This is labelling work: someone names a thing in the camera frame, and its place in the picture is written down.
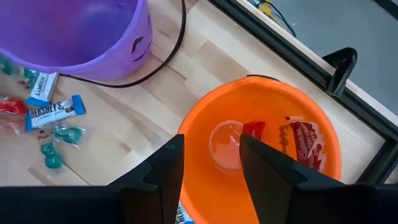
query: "black clamp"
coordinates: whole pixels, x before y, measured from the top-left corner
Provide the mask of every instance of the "black clamp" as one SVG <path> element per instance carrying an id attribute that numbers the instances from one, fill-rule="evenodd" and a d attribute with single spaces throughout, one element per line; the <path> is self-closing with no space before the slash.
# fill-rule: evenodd
<path id="1" fill-rule="evenodd" d="M 323 57 L 336 69 L 326 88 L 328 94 L 337 97 L 342 96 L 346 81 L 356 65 L 357 58 L 358 53 L 351 47 L 346 47 Z"/>

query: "wooden floor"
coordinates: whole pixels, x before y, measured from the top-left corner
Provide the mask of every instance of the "wooden floor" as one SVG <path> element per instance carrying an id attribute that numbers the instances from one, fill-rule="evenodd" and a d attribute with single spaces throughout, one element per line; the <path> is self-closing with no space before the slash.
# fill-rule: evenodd
<path id="1" fill-rule="evenodd" d="M 383 138 L 208 1 L 186 2 L 188 21 L 182 48 L 170 65 L 150 80 L 133 88 L 112 89 L 59 79 L 53 101 L 80 94 L 87 115 L 68 121 L 91 131 L 82 149 L 61 148 L 66 165 L 59 173 L 45 168 L 37 133 L 0 136 L 0 185 L 106 185 L 170 139 L 199 98 L 247 74 L 268 75 L 296 86 L 325 110 L 341 144 L 342 181 L 354 182 Z M 181 23 L 180 0 L 149 0 L 149 4 L 154 24 L 151 54 L 139 71 L 117 83 L 151 72 L 175 44 Z M 1 84 L 2 95 L 27 96 L 26 91 L 7 83 Z"/>

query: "black cable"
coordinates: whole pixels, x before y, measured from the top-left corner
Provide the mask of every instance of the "black cable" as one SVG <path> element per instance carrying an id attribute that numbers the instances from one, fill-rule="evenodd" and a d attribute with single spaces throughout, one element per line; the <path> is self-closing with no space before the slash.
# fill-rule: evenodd
<path id="1" fill-rule="evenodd" d="M 177 42 L 175 43 L 175 46 L 174 46 L 173 50 L 171 51 L 170 55 L 166 58 L 166 60 L 164 60 L 164 62 L 162 64 L 160 64 L 155 70 L 150 72 L 145 77 L 140 78 L 140 79 L 138 79 L 138 80 L 136 80 L 134 82 L 131 82 L 131 83 L 126 83 L 126 84 L 122 84 L 122 85 L 110 85 L 110 84 L 100 83 L 100 82 L 96 82 L 96 81 L 92 81 L 92 80 L 87 80 L 85 78 L 80 78 L 80 77 L 76 77 L 76 76 L 73 76 L 73 75 L 60 74 L 60 76 L 73 78 L 73 79 L 76 79 L 76 80 L 79 80 L 79 81 L 92 83 L 92 84 L 105 86 L 105 87 L 110 87 L 110 88 L 128 88 L 128 87 L 132 87 L 132 86 L 141 84 L 142 82 L 148 80 L 150 77 L 154 76 L 162 68 L 164 68 L 174 58 L 175 54 L 177 53 L 177 51 L 181 47 L 182 40 L 184 39 L 184 35 L 185 35 L 185 28 L 187 26 L 187 10 L 186 10 L 186 6 L 185 6 L 185 0 L 181 0 L 181 7 L 182 7 L 181 29 L 180 29 L 180 33 L 178 35 L 178 39 L 177 39 Z"/>
<path id="2" fill-rule="evenodd" d="M 278 14 L 280 15 L 280 18 L 283 20 L 285 25 L 289 28 L 289 30 L 292 33 L 292 35 L 294 37 L 296 37 L 296 33 L 294 32 L 293 28 L 289 25 L 289 23 L 286 21 L 284 15 L 273 5 L 273 3 L 269 2 L 269 1 L 264 1 L 264 3 L 269 4 L 276 12 L 278 12 Z"/>

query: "orange bucket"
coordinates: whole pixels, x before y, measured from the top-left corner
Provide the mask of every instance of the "orange bucket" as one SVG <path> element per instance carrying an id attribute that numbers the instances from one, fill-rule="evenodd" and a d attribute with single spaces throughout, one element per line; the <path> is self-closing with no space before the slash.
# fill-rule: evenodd
<path id="1" fill-rule="evenodd" d="M 185 135 L 180 198 L 195 223 L 258 223 L 239 160 L 243 126 L 257 121 L 266 124 L 261 141 L 340 179 L 338 138 L 322 109 L 288 84 L 248 76 L 205 95 L 178 131 Z"/>

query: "purple bucket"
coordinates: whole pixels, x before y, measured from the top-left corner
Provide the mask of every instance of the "purple bucket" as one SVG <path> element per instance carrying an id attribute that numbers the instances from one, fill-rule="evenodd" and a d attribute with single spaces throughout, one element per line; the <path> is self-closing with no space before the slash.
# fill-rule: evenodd
<path id="1" fill-rule="evenodd" d="M 0 0 L 0 54 L 23 67 L 125 77 L 152 41 L 147 0 Z"/>

